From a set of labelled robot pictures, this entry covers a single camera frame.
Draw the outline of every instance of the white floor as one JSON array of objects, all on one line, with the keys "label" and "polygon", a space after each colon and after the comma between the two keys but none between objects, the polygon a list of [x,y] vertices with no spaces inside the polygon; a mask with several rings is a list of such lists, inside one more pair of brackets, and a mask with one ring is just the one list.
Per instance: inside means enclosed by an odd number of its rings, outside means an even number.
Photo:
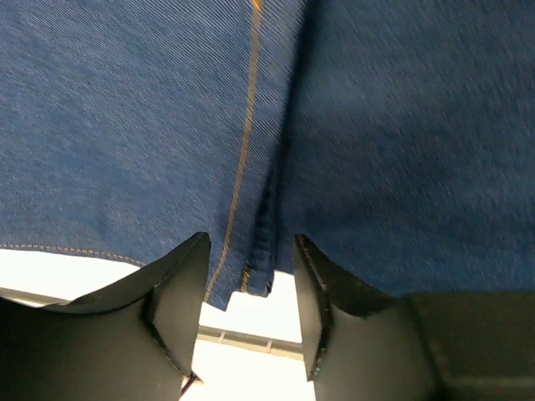
[{"label": "white floor", "polygon": [[[0,287],[68,300],[135,269],[116,261],[0,250]],[[200,324],[300,343],[293,277],[277,273],[268,298],[234,294],[226,312],[204,304]],[[193,369],[204,384],[192,386],[182,398],[185,401],[314,400],[303,362],[294,359],[199,340]]]}]

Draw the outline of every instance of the jeans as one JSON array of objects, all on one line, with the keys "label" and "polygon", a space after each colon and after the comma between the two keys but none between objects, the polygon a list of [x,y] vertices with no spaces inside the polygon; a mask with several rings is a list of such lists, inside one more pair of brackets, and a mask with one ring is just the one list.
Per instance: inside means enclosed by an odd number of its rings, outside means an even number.
[{"label": "jeans", "polygon": [[535,3],[0,0],[0,247],[144,266],[212,239],[206,300],[294,234],[379,289],[535,287]]}]

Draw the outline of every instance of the orange stitching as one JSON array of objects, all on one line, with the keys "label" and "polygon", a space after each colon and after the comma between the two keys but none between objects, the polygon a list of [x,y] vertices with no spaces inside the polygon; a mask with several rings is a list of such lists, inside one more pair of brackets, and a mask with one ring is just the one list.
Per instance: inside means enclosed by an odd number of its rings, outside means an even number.
[{"label": "orange stitching", "polygon": [[251,265],[249,264],[249,262],[247,262],[245,265],[245,269],[243,269],[242,286],[240,287],[241,292],[247,292],[249,278],[251,278],[251,273],[249,272],[250,269],[251,269]]},{"label": "orange stitching", "polygon": [[33,249],[41,251],[58,251],[58,252],[71,252],[71,253],[83,253],[85,255],[98,255],[107,257],[109,259],[120,259],[121,261],[128,261],[137,266],[144,266],[145,263],[142,261],[137,261],[128,256],[117,255],[116,253],[108,253],[101,251],[94,251],[92,249],[83,249],[83,248],[66,248],[63,246],[47,246],[47,245],[37,245],[37,244],[0,244],[0,249]]},{"label": "orange stitching", "polygon": [[252,37],[251,54],[249,59],[249,82],[247,86],[247,116],[245,118],[245,124],[243,127],[242,151],[238,164],[236,182],[234,183],[234,192],[232,193],[231,209],[228,216],[227,233],[225,235],[223,251],[216,272],[208,283],[206,295],[204,298],[205,302],[208,301],[208,298],[211,294],[211,290],[213,289],[217,278],[219,277],[223,270],[223,267],[225,266],[225,261],[227,260],[228,248],[232,235],[232,228],[234,227],[234,219],[236,218],[237,201],[240,197],[240,189],[242,187],[243,175],[245,174],[245,166],[247,163],[247,157],[249,155],[249,140],[251,139],[252,123],[254,121],[254,104],[257,95],[257,76],[259,61],[258,55],[260,53],[260,25],[262,22],[262,0],[252,0],[252,5]]}]

